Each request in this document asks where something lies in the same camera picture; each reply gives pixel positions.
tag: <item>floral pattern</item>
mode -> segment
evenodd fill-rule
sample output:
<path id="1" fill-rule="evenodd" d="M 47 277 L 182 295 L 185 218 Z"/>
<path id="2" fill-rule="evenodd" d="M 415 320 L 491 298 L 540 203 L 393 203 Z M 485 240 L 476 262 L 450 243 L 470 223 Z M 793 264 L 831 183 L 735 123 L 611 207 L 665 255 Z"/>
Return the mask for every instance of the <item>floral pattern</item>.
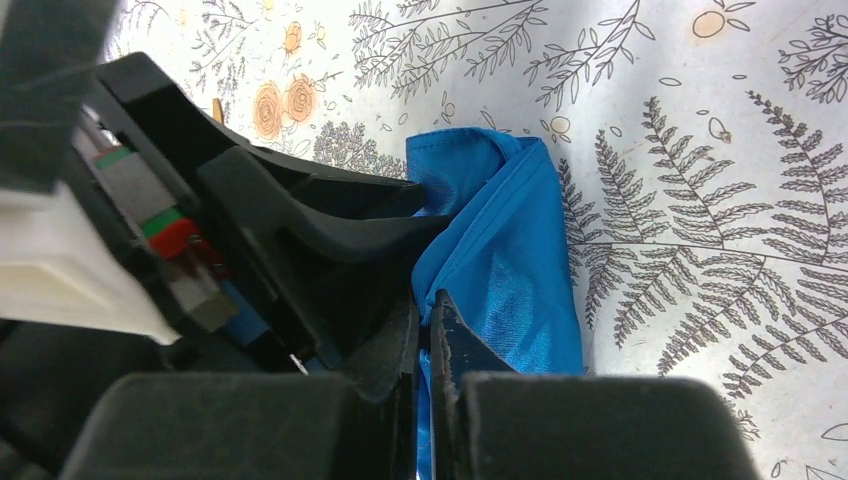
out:
<path id="1" fill-rule="evenodd" d="M 256 133 L 266 140 L 279 135 L 284 114 L 283 101 L 277 84 L 263 83 L 253 100 L 253 124 L 256 126 Z"/>
<path id="2" fill-rule="evenodd" d="M 286 90 L 286 114 L 295 122 L 309 118 L 315 108 L 315 82 L 306 75 L 295 79 Z"/>
<path id="3" fill-rule="evenodd" d="M 588 373 L 697 378 L 763 478 L 848 478 L 843 1 L 122 2 L 105 58 L 262 146 L 402 178 L 417 133 L 541 137 Z"/>

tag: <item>fern leaf print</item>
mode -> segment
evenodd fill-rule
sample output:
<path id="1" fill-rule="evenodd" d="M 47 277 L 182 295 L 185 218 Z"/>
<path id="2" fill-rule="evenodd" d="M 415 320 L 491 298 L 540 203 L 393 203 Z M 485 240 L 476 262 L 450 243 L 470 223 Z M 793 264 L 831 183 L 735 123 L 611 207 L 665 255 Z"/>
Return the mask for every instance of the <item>fern leaf print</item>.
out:
<path id="1" fill-rule="evenodd" d="M 806 123 L 796 124 L 760 94 L 749 91 L 748 97 L 776 127 L 772 133 L 786 151 L 780 162 L 788 167 L 782 173 L 788 180 L 780 188 L 797 197 L 778 202 L 782 211 L 772 216 L 777 226 L 768 229 L 764 243 L 805 263 L 848 264 L 848 216 L 841 207 L 848 201 L 848 164 L 834 163 L 842 156 L 842 144 L 825 146 L 821 130 L 809 132 Z"/>
<path id="2" fill-rule="evenodd" d="M 587 231 L 589 226 L 601 217 L 601 214 L 592 212 L 595 202 L 583 202 L 583 192 L 577 190 L 566 159 L 559 159 L 557 173 L 562 185 L 562 207 L 565 212 L 568 244 L 591 242 L 603 235 L 603 231 L 599 229 Z"/>
<path id="3" fill-rule="evenodd" d="M 733 398 L 746 398 L 753 388 L 787 370 L 786 362 L 848 360 L 848 275 L 801 268 L 796 289 L 798 316 L 782 314 L 780 323 L 766 325 L 768 335 L 754 334 L 731 355 L 734 371 L 725 373 L 724 387 Z"/>
<path id="4" fill-rule="evenodd" d="M 628 170 L 606 140 L 604 130 L 595 137 L 598 172 L 604 184 L 604 212 L 609 219 L 602 220 L 607 227 L 604 233 L 621 242 L 644 243 L 668 229 L 668 222 L 657 221 L 665 216 L 661 210 L 651 209 L 656 192 L 643 194 L 643 180 L 636 179 L 636 170 Z"/>
<path id="5" fill-rule="evenodd" d="M 685 358 L 708 344 L 731 338 L 734 327 L 762 325 L 762 308 L 768 319 L 776 321 L 781 311 L 797 311 L 795 298 L 783 278 L 767 268 L 770 259 L 763 256 L 721 253 L 701 261 L 701 274 L 710 281 L 702 283 L 695 302 L 695 313 L 688 313 L 662 351 L 657 362 L 661 376 L 667 375 Z"/>
<path id="6" fill-rule="evenodd" d="M 589 269 L 589 289 L 586 293 L 585 322 L 589 329 L 594 328 L 598 310 L 602 301 L 610 292 L 626 286 L 622 274 L 631 272 L 627 261 L 638 257 L 633 249 L 617 248 L 610 245 L 591 245 L 583 251 L 585 265 Z"/>
<path id="7" fill-rule="evenodd" d="M 669 207 L 676 215 L 677 224 L 672 231 L 681 240 L 696 245 L 723 248 L 728 240 L 751 237 L 764 230 L 753 227 L 733 228 L 734 222 L 773 207 L 767 203 L 727 205 L 727 201 L 746 190 L 756 188 L 750 182 L 736 182 L 718 188 L 709 186 L 732 160 L 716 160 L 710 156 L 712 147 L 707 145 L 689 149 L 692 135 L 683 135 L 675 140 L 677 127 L 666 127 L 666 116 L 661 114 L 659 100 L 652 97 L 645 102 L 648 107 L 643 113 L 642 126 L 648 129 L 645 137 L 656 144 L 648 153 L 661 158 L 654 166 L 669 170 L 659 180 L 668 188 L 663 192 L 680 202 Z"/>
<path id="8" fill-rule="evenodd" d="M 622 348 L 627 337 L 645 323 L 645 317 L 654 317 L 656 310 L 665 312 L 665 305 L 677 305 L 678 295 L 691 295 L 690 285 L 698 279 L 690 270 L 697 259 L 687 247 L 663 247 L 642 252 L 642 262 L 635 264 L 632 276 L 636 282 L 628 284 L 631 292 L 620 301 L 616 310 L 613 337 Z"/>

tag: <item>orange flower print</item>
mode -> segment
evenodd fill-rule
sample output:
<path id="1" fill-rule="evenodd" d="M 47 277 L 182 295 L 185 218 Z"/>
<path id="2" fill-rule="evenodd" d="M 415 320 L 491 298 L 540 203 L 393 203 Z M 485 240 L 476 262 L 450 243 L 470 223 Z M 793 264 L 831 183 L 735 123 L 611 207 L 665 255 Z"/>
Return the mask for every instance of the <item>orange flower print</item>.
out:
<path id="1" fill-rule="evenodd" d="M 301 74 L 289 85 L 285 101 L 289 118 L 295 122 L 306 120 L 315 108 L 315 82 Z"/>
<path id="2" fill-rule="evenodd" d="M 265 82 L 253 100 L 253 125 L 260 137 L 271 140 L 283 127 L 283 101 L 274 82 Z"/>
<path id="3" fill-rule="evenodd" d="M 286 53 L 291 55 L 300 48 L 300 37 L 302 34 L 303 29 L 300 28 L 299 23 L 292 22 L 291 25 L 289 25 L 289 28 L 286 29 L 285 42 L 283 42 L 283 47 L 286 49 Z"/>

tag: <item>plant illustration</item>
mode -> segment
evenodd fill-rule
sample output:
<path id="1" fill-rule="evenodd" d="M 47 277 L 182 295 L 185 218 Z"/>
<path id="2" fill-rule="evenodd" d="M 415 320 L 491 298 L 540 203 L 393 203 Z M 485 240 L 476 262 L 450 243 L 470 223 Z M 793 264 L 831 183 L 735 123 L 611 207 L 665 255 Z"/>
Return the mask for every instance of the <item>plant illustration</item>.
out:
<path id="1" fill-rule="evenodd" d="M 547 8 L 542 0 L 517 0 L 463 10 L 429 14 L 438 1 L 412 0 L 397 5 L 406 21 L 389 20 L 390 11 L 367 1 L 350 15 L 358 30 L 353 40 L 360 88 L 391 86 L 392 98 L 408 100 L 420 90 L 428 91 L 451 62 L 465 59 L 470 65 L 465 76 L 482 81 L 509 59 L 515 64 L 519 48 L 529 53 L 532 41 L 528 28 L 545 25 L 539 14 Z M 499 14 L 491 25 L 486 18 Z"/>
<path id="2" fill-rule="evenodd" d="M 691 302 L 691 311 L 681 318 L 658 359 L 658 373 L 666 375 L 691 355 L 732 338 L 735 331 L 763 328 L 767 321 L 780 321 L 782 312 L 795 316 L 809 311 L 801 305 L 805 293 L 794 291 L 782 273 L 787 263 L 805 268 L 808 262 L 728 245 L 729 240 L 764 236 L 766 228 L 735 222 L 777 207 L 732 204 L 737 194 L 756 185 L 722 182 L 732 161 L 715 160 L 706 145 L 689 148 L 692 136 L 675 137 L 677 129 L 667 126 L 656 98 L 645 106 L 643 126 L 653 144 L 648 153 L 661 157 L 654 165 L 669 173 L 658 179 L 669 184 L 665 194 L 677 201 L 667 207 L 673 212 L 672 224 L 664 220 L 665 212 L 651 208 L 655 194 L 642 193 L 642 179 L 627 168 L 603 131 L 595 148 L 605 208 L 595 212 L 595 203 L 577 194 L 567 164 L 560 162 L 559 167 L 573 247 L 569 253 L 589 273 L 587 325 L 597 323 L 604 300 L 617 292 L 621 299 L 613 316 L 613 341 L 622 348 L 650 317 L 683 299 Z M 602 226 L 581 224 L 581 215 L 592 215 L 591 222 L 600 220 Z M 658 240 L 666 230 L 681 242 Z"/>
<path id="3" fill-rule="evenodd" d="M 805 465 L 805 467 L 807 468 L 807 480 L 846 480 L 845 477 L 840 477 L 820 468 L 809 465 Z"/>
<path id="4" fill-rule="evenodd" d="M 666 343 L 657 362 L 661 376 L 667 375 L 683 359 L 698 353 L 721 338 L 731 337 L 727 325 L 746 330 L 747 324 L 761 325 L 755 307 L 760 304 L 771 319 L 777 320 L 780 305 L 792 315 L 796 301 L 783 278 L 766 268 L 769 259 L 752 254 L 720 253 L 701 260 L 700 272 L 712 281 L 701 284 L 700 302 L 693 303 L 695 313 L 687 312 Z"/>
<path id="5" fill-rule="evenodd" d="M 406 165 L 400 158 L 377 152 L 377 142 L 365 138 L 365 124 L 353 128 L 347 122 L 336 126 L 328 121 L 315 139 L 314 160 L 325 165 L 392 178 L 405 178 Z"/>
<path id="6" fill-rule="evenodd" d="M 848 289 L 844 288 L 848 287 L 848 275 L 809 268 L 801 268 L 801 272 L 805 278 L 799 279 L 798 285 L 803 288 L 795 293 L 803 321 L 784 313 L 782 326 L 766 325 L 770 338 L 755 334 L 751 336 L 755 347 L 739 345 L 742 359 L 729 357 L 736 371 L 723 375 L 729 396 L 741 399 L 751 395 L 752 388 L 773 378 L 773 372 L 785 371 L 783 362 L 787 360 L 806 364 L 812 359 L 827 362 L 828 357 L 848 359 L 842 343 L 843 338 L 848 339 L 848 309 L 835 303 L 848 303 Z"/>
<path id="7" fill-rule="evenodd" d="M 721 402 L 730 412 L 730 416 L 733 417 L 733 423 L 736 425 L 736 431 L 739 432 L 740 437 L 749 442 L 760 438 L 760 430 L 747 410 L 736 408 L 736 403 L 724 396 L 721 397 Z"/>
<path id="8" fill-rule="evenodd" d="M 591 232 L 586 231 L 589 225 L 601 218 L 601 215 L 592 213 L 595 202 L 583 203 L 583 192 L 577 190 L 571 176 L 571 170 L 568 168 L 568 162 L 564 158 L 559 159 L 557 174 L 563 192 L 562 206 L 565 212 L 565 234 L 568 241 L 568 268 L 571 273 L 571 284 L 575 286 L 578 278 L 577 267 L 583 266 L 583 263 L 580 262 L 582 252 L 577 248 L 577 245 L 603 235 L 603 231 L 599 229 Z"/>
<path id="9" fill-rule="evenodd" d="M 140 30 L 142 25 L 145 33 L 150 33 L 157 18 L 171 18 L 168 11 L 158 2 L 151 0 L 131 0 L 121 10 L 115 25 L 115 35 L 120 35 L 124 27 L 134 27 Z"/>
<path id="10" fill-rule="evenodd" d="M 638 257 L 630 248 L 618 248 L 612 245 L 590 244 L 580 252 L 584 265 L 589 269 L 589 290 L 586 292 L 586 326 L 594 329 L 602 301 L 624 284 L 622 274 L 630 274 L 631 268 L 626 262 Z"/>
<path id="11" fill-rule="evenodd" d="M 545 45 L 542 58 L 531 61 L 524 71 L 525 75 L 530 76 L 529 85 L 533 85 L 540 73 L 550 81 L 548 85 L 542 86 L 542 95 L 536 101 L 544 102 L 544 105 L 548 106 L 556 99 L 556 109 L 559 111 L 565 97 L 566 83 L 569 84 L 571 103 L 576 103 L 581 82 L 591 82 L 591 85 L 595 85 L 604 76 L 607 79 L 612 78 L 613 61 L 619 53 L 633 63 L 633 53 L 624 47 L 630 32 L 635 29 L 648 40 L 656 40 L 651 29 L 636 20 L 640 2 L 641 0 L 635 0 L 619 18 L 598 22 L 601 27 L 612 27 L 603 38 L 594 28 L 584 28 L 577 35 L 576 48 L 568 49 L 554 43 Z"/>
<path id="12" fill-rule="evenodd" d="M 604 201 L 609 206 L 604 212 L 611 217 L 602 220 L 609 227 L 604 233 L 618 241 L 644 243 L 668 229 L 668 222 L 656 221 L 665 213 L 649 208 L 656 192 L 641 195 L 643 180 L 635 179 L 636 170 L 627 170 L 625 162 L 607 143 L 604 131 L 599 130 L 595 139 Z"/>
<path id="13" fill-rule="evenodd" d="M 834 442 L 848 442 L 848 423 L 840 423 L 828 428 L 821 434 L 821 438 Z"/>
<path id="14" fill-rule="evenodd" d="M 799 197 L 777 203 L 783 212 L 773 215 L 772 219 L 781 226 L 763 232 L 769 235 L 763 243 L 806 263 L 848 263 L 848 251 L 844 250 L 848 247 L 848 231 L 845 231 L 848 215 L 839 206 L 848 201 L 848 182 L 845 181 L 848 165 L 832 165 L 843 153 L 842 144 L 820 148 L 821 130 L 808 134 L 807 124 L 796 125 L 782 108 L 763 100 L 753 91 L 748 92 L 748 97 L 754 105 L 763 107 L 767 122 L 778 127 L 772 133 L 781 138 L 778 143 L 788 151 L 780 161 L 790 165 L 782 175 L 791 179 L 780 188 L 797 192 Z"/>
<path id="15" fill-rule="evenodd" d="M 248 21 L 241 8 L 232 1 L 203 0 L 204 29 L 197 32 L 192 50 L 200 60 L 193 60 L 189 71 L 197 75 L 195 86 L 205 88 L 211 71 L 216 81 L 217 96 L 229 99 L 245 73 L 245 32 L 256 20 Z"/>
<path id="16" fill-rule="evenodd" d="M 778 64 L 787 64 L 780 67 L 786 75 L 783 83 L 790 91 L 807 85 L 805 95 L 819 103 L 840 103 L 848 91 L 848 16 L 816 18 L 807 32 L 808 40 L 791 40 L 789 51 L 778 50 Z"/>
<path id="17" fill-rule="evenodd" d="M 700 261 L 687 247 L 662 247 L 641 252 L 642 262 L 635 262 L 631 275 L 636 280 L 628 283 L 629 293 L 618 302 L 613 319 L 613 338 L 621 349 L 627 337 L 645 324 L 645 317 L 656 316 L 655 310 L 665 312 L 664 304 L 677 305 L 676 295 L 692 295 L 691 285 L 698 279 L 690 266 Z"/>
<path id="18" fill-rule="evenodd" d="M 725 203 L 735 195 L 756 188 L 749 182 L 709 187 L 710 180 L 716 178 L 724 169 L 734 164 L 732 160 L 718 160 L 711 157 L 712 147 L 701 145 L 688 151 L 692 135 L 684 135 L 672 142 L 677 127 L 666 128 L 666 116 L 661 115 L 659 101 L 652 97 L 645 102 L 648 111 L 644 113 L 646 121 L 642 125 L 648 129 L 645 138 L 656 144 L 648 153 L 660 155 L 661 160 L 654 166 L 670 170 L 659 180 L 671 188 L 663 190 L 669 197 L 683 202 L 670 209 L 676 214 L 673 219 L 677 226 L 672 231 L 682 240 L 698 245 L 724 247 L 728 240 L 751 237 L 763 233 L 763 229 L 754 227 L 730 226 L 748 215 L 770 210 L 766 203 L 746 203 L 726 207 Z"/>
<path id="19" fill-rule="evenodd" d="M 743 32 L 750 32 L 751 28 L 738 18 L 731 18 L 730 13 L 735 13 L 744 10 L 757 2 L 737 2 L 730 5 L 725 4 L 724 0 L 713 0 L 713 3 L 721 7 L 721 11 L 715 10 L 706 11 L 692 22 L 692 33 L 700 38 L 710 38 L 724 30 L 725 25 L 729 25 Z"/>

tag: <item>orange dot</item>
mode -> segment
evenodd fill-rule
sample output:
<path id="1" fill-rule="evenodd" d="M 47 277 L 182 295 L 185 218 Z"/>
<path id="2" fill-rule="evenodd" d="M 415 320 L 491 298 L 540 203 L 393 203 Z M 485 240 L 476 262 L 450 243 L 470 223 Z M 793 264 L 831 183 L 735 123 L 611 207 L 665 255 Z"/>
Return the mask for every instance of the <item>orange dot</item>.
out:
<path id="1" fill-rule="evenodd" d="M 692 23 L 692 33 L 701 38 L 709 38 L 724 28 L 724 15 L 709 11 L 698 15 Z"/>

